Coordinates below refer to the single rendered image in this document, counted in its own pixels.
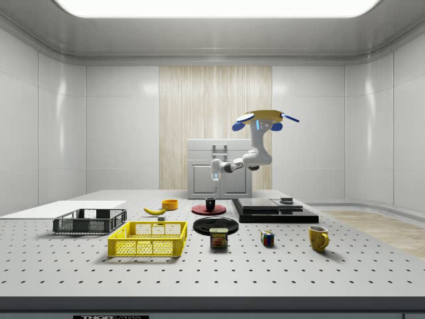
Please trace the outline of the yellow basket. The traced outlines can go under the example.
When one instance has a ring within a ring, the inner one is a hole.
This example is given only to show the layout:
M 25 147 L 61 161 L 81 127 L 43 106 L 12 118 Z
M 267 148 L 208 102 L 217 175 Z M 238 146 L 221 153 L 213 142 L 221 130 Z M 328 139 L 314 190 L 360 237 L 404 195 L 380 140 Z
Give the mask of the yellow basket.
M 130 221 L 108 237 L 110 257 L 179 257 L 186 221 Z

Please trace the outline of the dark grey basket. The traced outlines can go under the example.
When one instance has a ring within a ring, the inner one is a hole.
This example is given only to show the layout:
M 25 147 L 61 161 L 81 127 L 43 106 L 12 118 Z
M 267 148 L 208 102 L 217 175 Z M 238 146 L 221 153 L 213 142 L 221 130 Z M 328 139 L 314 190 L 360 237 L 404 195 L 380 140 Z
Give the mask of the dark grey basket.
M 125 223 L 125 209 L 77 209 L 53 220 L 53 231 L 64 234 L 109 234 Z

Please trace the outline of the white board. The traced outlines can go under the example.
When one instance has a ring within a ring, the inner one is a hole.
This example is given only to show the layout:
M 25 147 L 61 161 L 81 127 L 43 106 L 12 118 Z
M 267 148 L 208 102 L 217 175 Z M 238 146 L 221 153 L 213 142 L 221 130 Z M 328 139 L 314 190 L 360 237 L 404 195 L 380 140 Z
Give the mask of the white board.
M 0 216 L 0 219 L 54 219 L 77 209 L 113 209 L 126 201 L 57 201 L 16 213 Z

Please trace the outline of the flat-sided can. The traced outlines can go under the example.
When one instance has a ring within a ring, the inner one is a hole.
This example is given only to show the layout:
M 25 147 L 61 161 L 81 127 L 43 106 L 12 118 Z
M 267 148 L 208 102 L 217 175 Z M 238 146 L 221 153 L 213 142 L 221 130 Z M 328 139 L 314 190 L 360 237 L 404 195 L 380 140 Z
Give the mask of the flat-sided can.
M 211 248 L 221 249 L 228 247 L 228 228 L 210 228 L 209 235 L 211 240 Z

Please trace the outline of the white cabinet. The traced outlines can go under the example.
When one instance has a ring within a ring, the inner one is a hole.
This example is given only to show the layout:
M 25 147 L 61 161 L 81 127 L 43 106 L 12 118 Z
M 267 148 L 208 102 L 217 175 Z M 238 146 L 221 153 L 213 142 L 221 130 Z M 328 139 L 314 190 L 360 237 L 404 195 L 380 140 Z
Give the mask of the white cabinet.
M 187 197 L 189 199 L 235 199 L 252 196 L 252 172 L 238 169 L 221 173 L 218 187 L 211 177 L 211 161 L 232 162 L 251 148 L 249 139 L 188 139 L 187 140 Z

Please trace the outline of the red plate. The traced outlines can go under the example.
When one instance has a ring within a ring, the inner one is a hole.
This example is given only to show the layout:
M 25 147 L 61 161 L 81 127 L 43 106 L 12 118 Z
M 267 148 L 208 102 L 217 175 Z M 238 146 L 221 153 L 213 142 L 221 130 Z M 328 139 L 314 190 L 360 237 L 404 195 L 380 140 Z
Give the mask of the red plate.
M 197 215 L 220 215 L 226 212 L 226 207 L 216 204 L 214 209 L 207 209 L 206 205 L 196 205 L 192 207 L 192 212 Z

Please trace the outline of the black plate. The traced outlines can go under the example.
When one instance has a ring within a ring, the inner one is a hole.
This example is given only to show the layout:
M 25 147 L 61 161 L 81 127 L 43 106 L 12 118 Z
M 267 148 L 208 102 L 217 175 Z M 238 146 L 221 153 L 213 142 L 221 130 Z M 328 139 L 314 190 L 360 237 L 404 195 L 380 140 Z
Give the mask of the black plate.
M 230 235 L 237 232 L 238 223 L 227 217 L 205 217 L 193 223 L 193 229 L 202 235 L 209 235 L 211 228 L 227 228 Z

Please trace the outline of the black stove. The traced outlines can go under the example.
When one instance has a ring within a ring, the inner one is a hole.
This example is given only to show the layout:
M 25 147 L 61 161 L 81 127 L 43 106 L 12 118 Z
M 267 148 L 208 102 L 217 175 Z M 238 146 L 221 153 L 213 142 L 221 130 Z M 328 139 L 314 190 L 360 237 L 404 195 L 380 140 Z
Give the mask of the black stove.
M 292 197 L 239 198 L 232 203 L 241 223 L 318 223 L 319 216 Z

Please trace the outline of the yellow mug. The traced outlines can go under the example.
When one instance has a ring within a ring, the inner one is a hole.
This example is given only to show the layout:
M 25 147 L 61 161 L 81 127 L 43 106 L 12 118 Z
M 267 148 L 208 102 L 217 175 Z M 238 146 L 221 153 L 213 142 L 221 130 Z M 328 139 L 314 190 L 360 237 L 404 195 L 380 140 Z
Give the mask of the yellow mug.
M 323 252 L 329 244 L 328 229 L 318 225 L 308 228 L 309 240 L 313 250 Z

